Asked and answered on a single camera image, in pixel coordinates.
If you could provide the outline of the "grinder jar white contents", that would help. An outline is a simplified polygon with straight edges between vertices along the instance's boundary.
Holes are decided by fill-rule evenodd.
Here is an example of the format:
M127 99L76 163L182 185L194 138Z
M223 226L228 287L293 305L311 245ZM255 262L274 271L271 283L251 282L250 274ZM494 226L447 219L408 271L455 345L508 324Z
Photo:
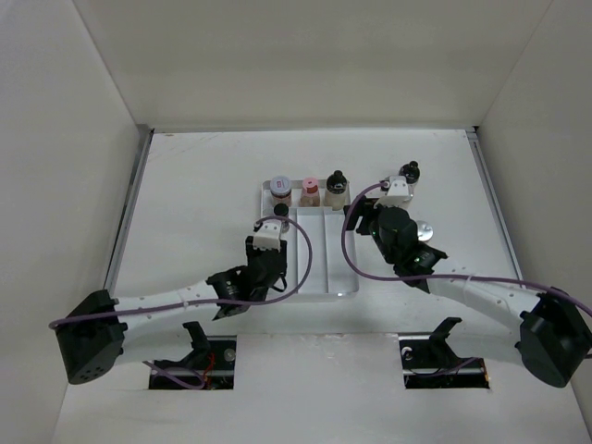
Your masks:
M346 203L348 180L341 170L335 170L328 176L325 191L325 206L333 211L341 210Z

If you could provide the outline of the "blue label silver cap bottle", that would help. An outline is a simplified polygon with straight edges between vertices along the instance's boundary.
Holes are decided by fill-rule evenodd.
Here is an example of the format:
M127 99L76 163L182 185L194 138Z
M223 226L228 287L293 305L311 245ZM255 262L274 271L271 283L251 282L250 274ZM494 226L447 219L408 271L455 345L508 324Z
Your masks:
M417 236L418 240L422 242L430 241L434 236L434 229L433 227L423 220L418 220L417 224Z

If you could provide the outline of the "pink cap spice jar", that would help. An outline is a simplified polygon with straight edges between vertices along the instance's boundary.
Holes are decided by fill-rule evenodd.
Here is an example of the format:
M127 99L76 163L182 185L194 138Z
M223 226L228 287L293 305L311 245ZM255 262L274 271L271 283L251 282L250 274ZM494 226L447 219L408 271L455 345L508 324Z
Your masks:
M302 181L302 192L299 202L301 207L319 207L320 193L318 180L315 178L305 178Z

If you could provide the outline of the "dark spice bottle black cap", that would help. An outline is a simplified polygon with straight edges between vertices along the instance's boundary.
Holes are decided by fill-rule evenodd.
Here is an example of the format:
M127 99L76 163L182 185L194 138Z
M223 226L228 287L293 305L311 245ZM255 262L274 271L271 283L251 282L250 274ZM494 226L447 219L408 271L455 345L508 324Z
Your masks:
M288 217L290 208L285 203L277 203L273 211L275 216Z

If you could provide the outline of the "orange label silver cap jar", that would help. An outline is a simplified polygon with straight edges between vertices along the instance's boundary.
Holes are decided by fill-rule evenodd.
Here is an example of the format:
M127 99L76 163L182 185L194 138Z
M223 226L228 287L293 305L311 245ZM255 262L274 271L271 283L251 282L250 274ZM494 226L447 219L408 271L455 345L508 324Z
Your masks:
M275 176L269 182L269 190L273 205L285 204L291 207L292 187L291 180L286 176Z

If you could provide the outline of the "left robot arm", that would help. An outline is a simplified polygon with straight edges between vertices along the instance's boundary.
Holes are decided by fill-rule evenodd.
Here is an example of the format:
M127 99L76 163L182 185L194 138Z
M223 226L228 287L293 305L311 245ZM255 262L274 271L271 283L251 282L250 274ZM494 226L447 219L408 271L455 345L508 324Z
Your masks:
M128 300L108 290L88 295L52 324L68 382L86 384L133 362L165 361L187 370L203 365L211 351L206 322L241 315L265 303L270 290L287 287L286 241L260 250L248 237L245 247L246 265L180 290Z

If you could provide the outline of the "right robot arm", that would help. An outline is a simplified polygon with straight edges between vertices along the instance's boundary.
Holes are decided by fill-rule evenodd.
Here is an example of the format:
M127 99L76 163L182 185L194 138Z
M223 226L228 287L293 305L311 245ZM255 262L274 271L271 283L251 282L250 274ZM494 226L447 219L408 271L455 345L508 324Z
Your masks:
M403 282L426 294L469 307L505 326L507 334L484 333L460 341L444 320L429 338L429 355L447 366L463 352L522 365L543 383L565 387L591 352L591 313L563 290L505 277L486 277L456 265L444 252L419 240L417 224L400 207L357 197L344 209L341 231L370 237L393 270L390 282Z

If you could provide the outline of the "grinder jar right black top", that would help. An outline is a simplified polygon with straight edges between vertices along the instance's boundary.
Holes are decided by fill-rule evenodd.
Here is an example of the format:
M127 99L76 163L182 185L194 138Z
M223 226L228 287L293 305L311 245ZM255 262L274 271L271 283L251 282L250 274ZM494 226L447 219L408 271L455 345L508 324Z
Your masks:
M400 168L399 174L405 178L407 185L412 187L420 179L421 171L419 164L416 161L410 161Z

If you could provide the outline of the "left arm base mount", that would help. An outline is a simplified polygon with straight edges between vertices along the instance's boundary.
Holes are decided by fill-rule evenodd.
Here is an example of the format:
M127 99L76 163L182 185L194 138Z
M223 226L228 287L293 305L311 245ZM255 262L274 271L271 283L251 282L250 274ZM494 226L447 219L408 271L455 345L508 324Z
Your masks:
M151 362L149 390L231 390L234 389L237 359L236 336L207 336L199 322L183 326L190 349L177 361Z

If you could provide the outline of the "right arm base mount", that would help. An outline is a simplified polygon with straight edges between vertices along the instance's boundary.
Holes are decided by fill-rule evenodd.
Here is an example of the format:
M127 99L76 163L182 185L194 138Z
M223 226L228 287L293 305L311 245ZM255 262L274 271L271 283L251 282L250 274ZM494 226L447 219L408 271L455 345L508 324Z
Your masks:
M462 322L447 317L431 332L398 336L403 383L407 389L489 389L485 361L459 357L447 343Z

